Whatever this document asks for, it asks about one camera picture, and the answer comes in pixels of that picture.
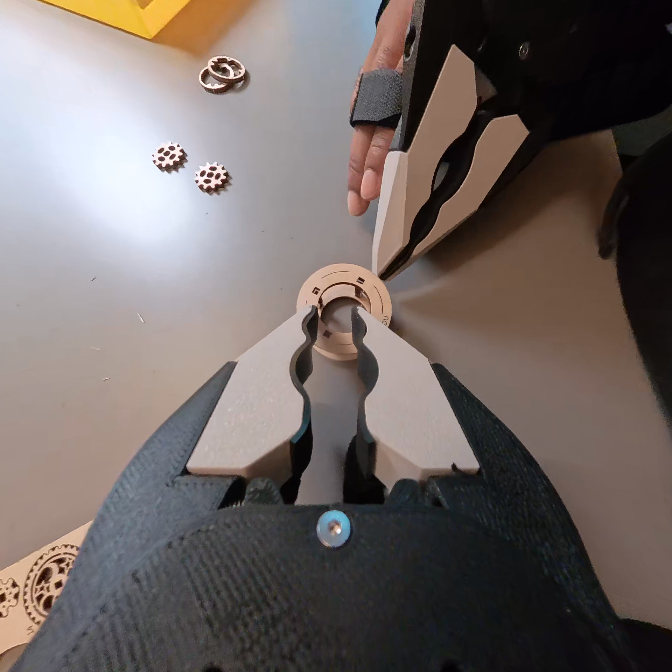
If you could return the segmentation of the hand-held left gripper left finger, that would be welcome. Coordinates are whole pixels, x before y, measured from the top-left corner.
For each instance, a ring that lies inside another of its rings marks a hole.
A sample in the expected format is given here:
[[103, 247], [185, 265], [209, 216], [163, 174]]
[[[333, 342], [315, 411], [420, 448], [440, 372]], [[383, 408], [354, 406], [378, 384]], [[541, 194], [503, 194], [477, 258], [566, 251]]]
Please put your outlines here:
[[285, 483], [308, 436], [317, 309], [301, 307], [233, 362], [232, 372], [187, 462], [192, 475]]

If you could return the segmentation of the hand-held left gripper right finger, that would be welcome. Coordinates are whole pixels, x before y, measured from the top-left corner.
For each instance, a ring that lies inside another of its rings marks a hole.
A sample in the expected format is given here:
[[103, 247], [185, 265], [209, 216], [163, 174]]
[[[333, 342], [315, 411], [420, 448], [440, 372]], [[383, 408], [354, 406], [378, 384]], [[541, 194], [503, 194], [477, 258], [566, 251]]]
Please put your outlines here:
[[432, 363], [363, 308], [351, 311], [357, 375], [356, 457], [366, 479], [391, 492], [402, 480], [480, 468]]

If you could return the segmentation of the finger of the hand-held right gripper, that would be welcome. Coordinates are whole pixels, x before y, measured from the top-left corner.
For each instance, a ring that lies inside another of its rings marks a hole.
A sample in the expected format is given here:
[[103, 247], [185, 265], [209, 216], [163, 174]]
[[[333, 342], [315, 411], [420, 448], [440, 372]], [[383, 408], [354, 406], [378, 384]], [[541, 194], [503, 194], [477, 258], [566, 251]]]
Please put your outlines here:
[[392, 150], [384, 166], [374, 232], [372, 270], [384, 266], [403, 244], [410, 220], [429, 195], [429, 179], [441, 182], [448, 169], [448, 147], [462, 136], [476, 113], [496, 112], [479, 104], [475, 63], [456, 45], [449, 48], [438, 78], [406, 150]]
[[449, 147], [448, 169], [441, 182], [429, 179], [429, 195], [410, 220], [408, 234], [385, 263], [390, 280], [423, 256], [483, 205], [495, 183], [527, 139], [518, 115], [476, 113], [465, 133]]

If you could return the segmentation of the wooden spool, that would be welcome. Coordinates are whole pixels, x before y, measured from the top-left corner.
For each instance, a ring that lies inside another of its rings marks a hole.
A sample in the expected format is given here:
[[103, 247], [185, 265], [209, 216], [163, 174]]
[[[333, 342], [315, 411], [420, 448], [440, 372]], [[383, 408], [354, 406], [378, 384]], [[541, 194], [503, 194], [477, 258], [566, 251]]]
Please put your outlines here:
[[315, 306], [318, 323], [314, 350], [329, 359], [346, 362], [357, 358], [351, 331], [335, 331], [323, 320], [326, 306], [341, 298], [353, 300], [384, 326], [392, 319], [391, 296], [373, 272], [354, 264], [332, 264], [313, 273], [301, 287], [296, 309]]

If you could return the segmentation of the person's left forearm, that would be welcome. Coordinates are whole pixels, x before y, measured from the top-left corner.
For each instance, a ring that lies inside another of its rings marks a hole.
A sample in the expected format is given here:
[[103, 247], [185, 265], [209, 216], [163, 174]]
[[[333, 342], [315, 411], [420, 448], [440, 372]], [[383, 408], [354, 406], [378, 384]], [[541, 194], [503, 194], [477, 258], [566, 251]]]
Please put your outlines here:
[[640, 658], [641, 671], [671, 671], [671, 630], [624, 618], [622, 626]]

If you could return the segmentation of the person's right forearm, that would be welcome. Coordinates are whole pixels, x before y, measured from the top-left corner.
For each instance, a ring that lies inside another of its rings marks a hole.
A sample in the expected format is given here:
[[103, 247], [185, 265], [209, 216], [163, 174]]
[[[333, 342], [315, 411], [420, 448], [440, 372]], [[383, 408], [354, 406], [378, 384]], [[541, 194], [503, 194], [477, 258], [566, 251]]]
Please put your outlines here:
[[671, 134], [671, 2], [596, 1], [594, 47], [563, 85], [549, 139], [611, 130], [624, 165]]

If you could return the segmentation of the person's right hand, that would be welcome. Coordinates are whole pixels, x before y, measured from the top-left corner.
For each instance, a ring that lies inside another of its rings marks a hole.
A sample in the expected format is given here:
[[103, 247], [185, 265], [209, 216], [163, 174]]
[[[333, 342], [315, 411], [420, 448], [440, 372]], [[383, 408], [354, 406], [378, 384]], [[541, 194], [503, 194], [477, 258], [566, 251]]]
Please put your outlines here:
[[[388, 1], [377, 22], [376, 35], [359, 76], [379, 69], [403, 65], [405, 38], [413, 13], [414, 1]], [[371, 201], [380, 196], [384, 163], [391, 147], [394, 130], [361, 124], [351, 139], [348, 164], [348, 212], [363, 215]]]

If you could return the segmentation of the wooden gear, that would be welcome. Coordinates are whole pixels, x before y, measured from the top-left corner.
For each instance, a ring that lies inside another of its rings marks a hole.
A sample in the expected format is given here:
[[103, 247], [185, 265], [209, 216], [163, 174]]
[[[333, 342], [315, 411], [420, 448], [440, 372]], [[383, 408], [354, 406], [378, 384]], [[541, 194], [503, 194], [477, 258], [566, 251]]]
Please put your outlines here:
[[222, 164], [216, 162], [207, 162], [200, 165], [194, 175], [198, 189], [210, 195], [224, 191], [228, 187], [230, 179], [229, 171]]
[[154, 165], [162, 172], [175, 172], [187, 161], [187, 153], [177, 142], [164, 142], [152, 154]]

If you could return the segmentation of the laser-cut wooden sheet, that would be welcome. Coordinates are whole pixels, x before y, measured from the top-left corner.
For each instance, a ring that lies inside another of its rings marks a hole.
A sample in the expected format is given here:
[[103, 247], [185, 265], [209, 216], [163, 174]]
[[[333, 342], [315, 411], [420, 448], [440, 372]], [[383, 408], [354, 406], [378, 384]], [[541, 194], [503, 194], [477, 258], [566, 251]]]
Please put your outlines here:
[[1, 570], [1, 670], [38, 632], [69, 578], [92, 521]]

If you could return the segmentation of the yellow plastic bin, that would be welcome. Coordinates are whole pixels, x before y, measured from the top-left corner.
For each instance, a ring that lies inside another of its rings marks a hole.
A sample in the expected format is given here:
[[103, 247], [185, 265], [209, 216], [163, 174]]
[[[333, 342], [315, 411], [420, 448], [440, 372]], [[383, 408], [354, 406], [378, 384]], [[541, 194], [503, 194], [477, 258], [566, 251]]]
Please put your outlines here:
[[152, 39], [189, 1], [45, 1], [140, 38]]

